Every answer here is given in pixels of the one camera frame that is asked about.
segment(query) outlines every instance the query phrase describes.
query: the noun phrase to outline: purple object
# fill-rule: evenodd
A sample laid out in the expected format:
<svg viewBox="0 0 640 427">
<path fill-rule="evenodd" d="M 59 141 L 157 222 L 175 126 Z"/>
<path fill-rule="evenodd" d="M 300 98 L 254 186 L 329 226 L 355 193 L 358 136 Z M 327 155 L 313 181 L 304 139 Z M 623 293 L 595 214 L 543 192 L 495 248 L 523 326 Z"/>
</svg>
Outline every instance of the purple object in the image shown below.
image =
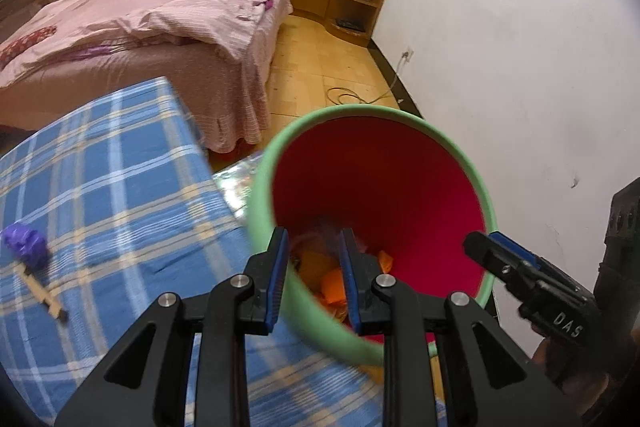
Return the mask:
<svg viewBox="0 0 640 427">
<path fill-rule="evenodd" d="M 2 230 L 2 239 L 17 254 L 18 261 L 25 263 L 31 270 L 43 268 L 47 264 L 47 240 L 37 230 L 22 223 L 14 223 Z"/>
</svg>

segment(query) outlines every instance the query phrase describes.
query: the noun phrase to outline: bed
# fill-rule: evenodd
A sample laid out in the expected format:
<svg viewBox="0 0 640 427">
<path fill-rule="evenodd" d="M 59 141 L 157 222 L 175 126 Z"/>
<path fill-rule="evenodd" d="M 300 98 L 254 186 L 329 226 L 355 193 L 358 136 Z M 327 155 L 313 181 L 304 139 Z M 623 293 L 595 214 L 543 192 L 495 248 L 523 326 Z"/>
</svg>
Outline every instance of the bed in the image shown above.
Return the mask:
<svg viewBox="0 0 640 427">
<path fill-rule="evenodd" d="M 4 41 L 0 52 L 20 36 L 34 15 L 42 13 L 38 10 L 52 2 L 68 1 L 0 0 L 0 41 Z M 234 57 L 222 53 L 215 43 L 188 39 L 191 43 L 160 42 L 75 57 L 39 67 L 8 86 L 0 82 L 0 126 L 37 130 L 90 100 L 165 76 L 193 114 L 207 148 L 226 153 L 239 139 L 257 144 L 260 131 L 270 125 L 264 83 L 278 29 L 291 11 L 289 0 L 270 0 L 250 44 Z"/>
</svg>

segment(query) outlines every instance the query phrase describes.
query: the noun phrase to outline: wall outlet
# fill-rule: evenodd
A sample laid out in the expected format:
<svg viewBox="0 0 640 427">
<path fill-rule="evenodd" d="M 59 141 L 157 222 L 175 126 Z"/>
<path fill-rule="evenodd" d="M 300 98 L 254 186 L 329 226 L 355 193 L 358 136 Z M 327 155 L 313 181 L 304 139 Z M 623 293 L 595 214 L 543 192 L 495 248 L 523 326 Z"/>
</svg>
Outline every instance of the wall outlet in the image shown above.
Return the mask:
<svg viewBox="0 0 640 427">
<path fill-rule="evenodd" d="M 406 55 L 405 62 L 411 62 L 411 59 L 414 58 L 414 49 L 409 47 L 404 50 L 403 56 Z"/>
</svg>

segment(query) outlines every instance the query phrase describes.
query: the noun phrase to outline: silver bolt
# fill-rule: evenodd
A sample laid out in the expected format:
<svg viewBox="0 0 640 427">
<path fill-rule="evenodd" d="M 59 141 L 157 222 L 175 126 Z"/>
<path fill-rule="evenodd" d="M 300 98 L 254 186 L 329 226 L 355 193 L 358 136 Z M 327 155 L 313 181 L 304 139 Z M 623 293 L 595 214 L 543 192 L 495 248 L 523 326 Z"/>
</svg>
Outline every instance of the silver bolt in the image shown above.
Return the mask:
<svg viewBox="0 0 640 427">
<path fill-rule="evenodd" d="M 177 300 L 178 298 L 175 296 L 175 293 L 167 292 L 158 297 L 158 304 L 160 304 L 162 308 L 170 308 Z"/>
<path fill-rule="evenodd" d="M 381 273 L 376 277 L 376 283 L 382 288 L 391 288 L 396 284 L 396 278 L 388 273 Z"/>
<path fill-rule="evenodd" d="M 238 275 L 234 275 L 231 277 L 231 286 L 234 288 L 244 288 L 251 282 L 248 275 L 244 273 L 239 273 Z"/>
<path fill-rule="evenodd" d="M 451 294 L 451 302 L 456 306 L 466 306 L 469 304 L 469 295 L 464 292 L 453 292 Z"/>
</svg>

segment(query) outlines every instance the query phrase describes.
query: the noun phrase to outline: plaid fabric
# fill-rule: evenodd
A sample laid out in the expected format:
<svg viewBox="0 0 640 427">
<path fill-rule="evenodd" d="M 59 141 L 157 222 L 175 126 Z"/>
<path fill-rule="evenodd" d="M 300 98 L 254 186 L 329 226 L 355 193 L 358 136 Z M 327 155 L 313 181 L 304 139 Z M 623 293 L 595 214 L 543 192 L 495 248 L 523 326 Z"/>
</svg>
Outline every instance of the plaid fabric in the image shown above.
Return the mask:
<svg viewBox="0 0 640 427">
<path fill-rule="evenodd" d="M 206 293 L 251 253 L 165 78 L 95 100 L 0 159 L 0 219 L 46 235 L 52 258 L 36 277 L 69 313 L 54 321 L 0 247 L 0 363 L 48 423 L 154 298 Z M 283 321 L 246 350 L 254 427 L 380 424 L 380 388 Z"/>
</svg>

